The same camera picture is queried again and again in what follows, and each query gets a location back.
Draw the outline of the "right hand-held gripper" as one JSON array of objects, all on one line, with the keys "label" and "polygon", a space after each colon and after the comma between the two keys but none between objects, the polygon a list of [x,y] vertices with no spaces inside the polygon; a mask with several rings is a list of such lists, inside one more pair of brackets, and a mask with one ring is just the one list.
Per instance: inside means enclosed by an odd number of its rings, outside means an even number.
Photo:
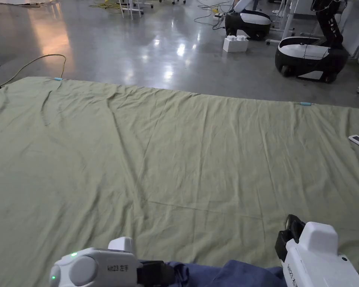
[{"label": "right hand-held gripper", "polygon": [[338,250],[333,226],[286,217],[275,243],[288,287],[359,287],[359,273]]}]

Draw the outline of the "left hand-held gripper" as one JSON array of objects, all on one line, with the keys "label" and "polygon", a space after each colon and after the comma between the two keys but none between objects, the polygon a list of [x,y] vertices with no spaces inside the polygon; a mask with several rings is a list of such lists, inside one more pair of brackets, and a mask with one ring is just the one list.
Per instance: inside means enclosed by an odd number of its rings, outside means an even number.
[{"label": "left hand-held gripper", "polygon": [[86,248],[63,256],[51,268],[50,287],[168,287],[174,268],[161,260],[139,260],[134,241],[119,237],[107,248]]}]

